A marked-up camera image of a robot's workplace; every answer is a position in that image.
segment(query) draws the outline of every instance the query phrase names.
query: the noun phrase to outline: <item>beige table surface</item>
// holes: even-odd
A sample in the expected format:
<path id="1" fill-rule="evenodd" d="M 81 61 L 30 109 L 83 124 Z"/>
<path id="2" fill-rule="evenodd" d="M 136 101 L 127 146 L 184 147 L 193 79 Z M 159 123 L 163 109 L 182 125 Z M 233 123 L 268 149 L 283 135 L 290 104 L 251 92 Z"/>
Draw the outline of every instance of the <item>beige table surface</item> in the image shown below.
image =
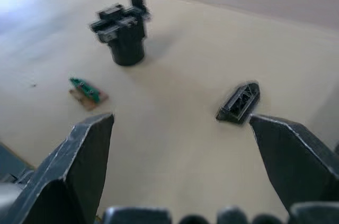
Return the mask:
<path id="1" fill-rule="evenodd" d="M 255 79 L 257 112 L 302 122 L 333 147 L 339 33 L 185 0 L 147 0 L 146 59 L 124 68 L 88 28 L 96 11 L 115 2 L 128 0 L 1 0 L 1 142 L 38 166 L 72 124 L 113 111 L 99 213 L 110 205 L 159 206 L 176 220 L 198 212 L 214 221 L 218 209 L 240 205 L 250 217 L 285 218 L 250 127 L 214 116 L 225 94 Z M 86 112 L 68 93 L 70 76 L 92 81 L 110 99 Z"/>

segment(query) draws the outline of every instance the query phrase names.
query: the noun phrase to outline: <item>black cylindrical part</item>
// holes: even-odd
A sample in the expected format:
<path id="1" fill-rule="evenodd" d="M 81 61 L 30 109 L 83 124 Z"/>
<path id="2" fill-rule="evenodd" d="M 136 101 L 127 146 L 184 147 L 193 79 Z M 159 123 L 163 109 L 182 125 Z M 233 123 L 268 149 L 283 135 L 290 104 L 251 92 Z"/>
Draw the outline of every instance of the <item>black cylindrical part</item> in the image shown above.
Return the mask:
<path id="1" fill-rule="evenodd" d="M 118 40 L 112 40 L 109 42 L 109 46 L 113 60 L 121 66 L 135 65 L 145 56 L 142 40 L 130 42 L 128 45 L 123 45 Z"/>

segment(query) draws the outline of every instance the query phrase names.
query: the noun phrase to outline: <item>black plastic part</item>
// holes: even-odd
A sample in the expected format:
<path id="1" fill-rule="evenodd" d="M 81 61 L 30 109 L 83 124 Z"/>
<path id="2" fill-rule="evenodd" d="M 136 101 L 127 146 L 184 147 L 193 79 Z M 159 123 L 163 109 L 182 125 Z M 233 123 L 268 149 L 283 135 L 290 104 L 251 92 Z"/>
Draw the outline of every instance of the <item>black plastic part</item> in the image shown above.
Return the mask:
<path id="1" fill-rule="evenodd" d="M 209 222 L 200 215 L 187 215 L 179 221 L 179 224 L 209 224 Z"/>
<path id="2" fill-rule="evenodd" d="M 104 187 L 114 117 L 74 126 L 34 172 L 1 224 L 93 224 Z"/>
<path id="3" fill-rule="evenodd" d="M 102 224 L 172 224 L 170 213 L 161 208 L 110 207 Z"/>
<path id="4" fill-rule="evenodd" d="M 252 224 L 282 224 L 282 222 L 275 216 L 259 214 L 253 219 Z"/>
<path id="5" fill-rule="evenodd" d="M 218 212 L 217 224 L 248 224 L 248 221 L 241 209 L 228 207 Z"/>
<path id="6" fill-rule="evenodd" d="M 98 12 L 100 20 L 90 26 L 99 41 L 108 44 L 113 60 L 121 66 L 135 65 L 145 56 L 142 42 L 146 37 L 144 18 L 148 12 L 144 0 L 131 1 L 130 8 L 115 4 Z"/>
<path id="7" fill-rule="evenodd" d="M 216 119 L 236 124 L 243 124 L 260 99 L 257 82 L 239 86 L 231 98 L 219 109 Z"/>
<path id="8" fill-rule="evenodd" d="M 338 224 L 339 202 L 294 204 L 288 224 Z"/>
<path id="9" fill-rule="evenodd" d="M 287 210 L 299 202 L 339 200 L 338 155 L 305 126 L 263 115 L 252 115 L 250 124 L 269 179 Z"/>

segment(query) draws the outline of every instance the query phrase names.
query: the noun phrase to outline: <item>black mechanical component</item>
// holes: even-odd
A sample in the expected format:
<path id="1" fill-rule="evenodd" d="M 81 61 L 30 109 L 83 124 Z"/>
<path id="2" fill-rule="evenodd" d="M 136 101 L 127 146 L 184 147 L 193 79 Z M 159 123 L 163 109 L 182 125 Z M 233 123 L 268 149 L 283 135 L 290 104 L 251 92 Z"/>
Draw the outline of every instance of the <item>black mechanical component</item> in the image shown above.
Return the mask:
<path id="1" fill-rule="evenodd" d="M 99 11 L 100 20 L 90 25 L 99 41 L 108 44 L 113 60 L 121 66 L 135 65 L 145 56 L 144 19 L 149 18 L 149 13 L 143 0 L 131 2 L 132 7 L 127 9 L 115 4 Z"/>
<path id="2" fill-rule="evenodd" d="M 105 114 L 75 125 L 66 140 L 39 166 L 0 223 L 92 224 L 103 190 L 113 122 L 113 115 Z M 289 211 L 288 224 L 337 224 L 337 154 L 298 123 L 252 115 L 250 124 L 270 181 Z M 165 209 L 108 208 L 102 223 L 172 224 L 172 221 Z M 216 224 L 249 223 L 282 222 L 267 214 L 260 214 L 250 222 L 239 208 L 231 207 L 218 213 Z M 179 224 L 208 224 L 208 221 L 190 215 Z"/>
<path id="3" fill-rule="evenodd" d="M 300 123 L 250 120 L 269 179 L 287 210 L 294 203 L 339 200 L 339 158 Z"/>
<path id="4" fill-rule="evenodd" d="M 112 114 L 86 119 L 34 172 L 1 224 L 93 224 L 106 177 Z"/>
<path id="5" fill-rule="evenodd" d="M 219 109 L 216 119 L 236 124 L 243 124 L 260 98 L 257 82 L 239 86 L 231 98 Z"/>

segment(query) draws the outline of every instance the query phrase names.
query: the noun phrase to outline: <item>black object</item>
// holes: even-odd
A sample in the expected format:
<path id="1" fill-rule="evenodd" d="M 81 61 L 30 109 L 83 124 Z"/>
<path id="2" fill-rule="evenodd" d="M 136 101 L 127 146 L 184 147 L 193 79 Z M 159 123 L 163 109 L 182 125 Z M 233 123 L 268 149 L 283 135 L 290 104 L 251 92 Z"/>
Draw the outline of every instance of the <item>black object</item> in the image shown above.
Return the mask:
<path id="1" fill-rule="evenodd" d="M 103 190 L 114 117 L 89 118 L 39 166 L 1 224 L 92 224 Z M 270 181 L 289 210 L 288 224 L 339 223 L 337 154 L 301 124 L 252 115 L 250 124 Z M 108 208 L 103 224 L 172 224 L 159 208 Z M 218 213 L 217 224 L 248 224 L 238 208 Z M 260 214 L 252 224 L 279 224 Z M 208 224 L 201 216 L 179 224 Z"/>
<path id="2" fill-rule="evenodd" d="M 145 56 L 144 19 L 149 18 L 149 13 L 143 0 L 131 1 L 132 7 L 127 9 L 115 4 L 99 11 L 100 20 L 90 26 L 99 41 L 108 44 L 113 60 L 121 66 L 135 65 Z"/>
<path id="3" fill-rule="evenodd" d="M 300 123 L 250 120 L 269 179 L 287 210 L 294 203 L 339 200 L 339 158 Z"/>
<path id="4" fill-rule="evenodd" d="M 93 224 L 114 117 L 88 118 L 39 166 L 1 224 Z"/>
<path id="5" fill-rule="evenodd" d="M 102 224 L 172 224 L 172 218 L 161 208 L 110 207 Z"/>
<path id="6" fill-rule="evenodd" d="M 231 98 L 219 109 L 216 119 L 243 124 L 260 98 L 257 82 L 239 86 Z"/>
<path id="7" fill-rule="evenodd" d="M 188 215 L 181 219 L 179 224 L 209 224 L 209 222 L 200 215 Z"/>

